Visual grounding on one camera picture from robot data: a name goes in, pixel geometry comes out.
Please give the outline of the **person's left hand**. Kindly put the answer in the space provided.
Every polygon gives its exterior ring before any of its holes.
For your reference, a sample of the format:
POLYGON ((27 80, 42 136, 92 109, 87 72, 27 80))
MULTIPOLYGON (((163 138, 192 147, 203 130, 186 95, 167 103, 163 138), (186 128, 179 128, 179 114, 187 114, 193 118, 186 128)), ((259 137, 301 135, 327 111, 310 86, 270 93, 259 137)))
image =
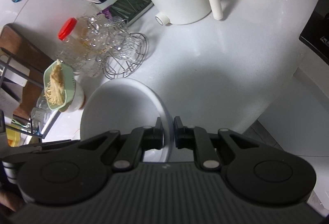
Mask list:
POLYGON ((1 190, 0 192, 1 213, 11 215, 20 210, 25 202, 17 192, 1 190))

